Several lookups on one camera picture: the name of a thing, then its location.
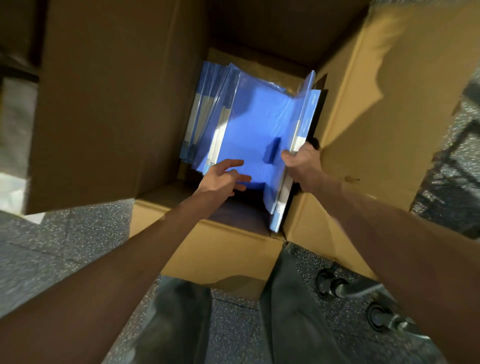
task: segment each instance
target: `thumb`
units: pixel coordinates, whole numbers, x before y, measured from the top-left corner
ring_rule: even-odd
[[[281,154],[282,160],[285,162],[287,167],[292,163],[293,161],[293,155],[290,154],[288,150],[283,150]]]

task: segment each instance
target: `open cardboard box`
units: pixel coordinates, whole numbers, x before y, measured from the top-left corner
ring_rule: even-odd
[[[325,171],[408,208],[479,60],[479,9],[388,5],[363,17],[367,4],[52,2],[26,213],[137,197],[134,235],[189,196],[179,152],[207,58],[288,90],[316,69],[328,89],[315,132]],[[374,277],[311,195],[293,198],[280,236],[242,196],[198,223],[163,273],[257,299],[287,239]]]

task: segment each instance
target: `stack of folders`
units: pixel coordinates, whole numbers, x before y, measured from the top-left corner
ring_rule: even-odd
[[[253,77],[233,64],[204,62],[180,158],[205,174],[217,162],[243,159],[239,173],[252,176],[247,188],[263,191],[278,232],[293,180],[281,159],[305,142],[320,96],[312,71],[296,95]]]

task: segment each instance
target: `right hand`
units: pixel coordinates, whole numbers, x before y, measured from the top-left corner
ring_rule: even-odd
[[[284,150],[282,159],[288,168],[288,174],[300,183],[302,190],[313,192],[318,178],[322,175],[320,164],[320,152],[306,142],[302,145],[296,155]]]

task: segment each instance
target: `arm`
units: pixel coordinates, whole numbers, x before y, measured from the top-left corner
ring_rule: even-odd
[[[5,363],[100,363],[183,239],[250,177],[211,167],[198,190],[125,244],[0,320]]]
[[[310,144],[282,158],[444,355],[456,363],[478,358],[480,244],[333,180]]]

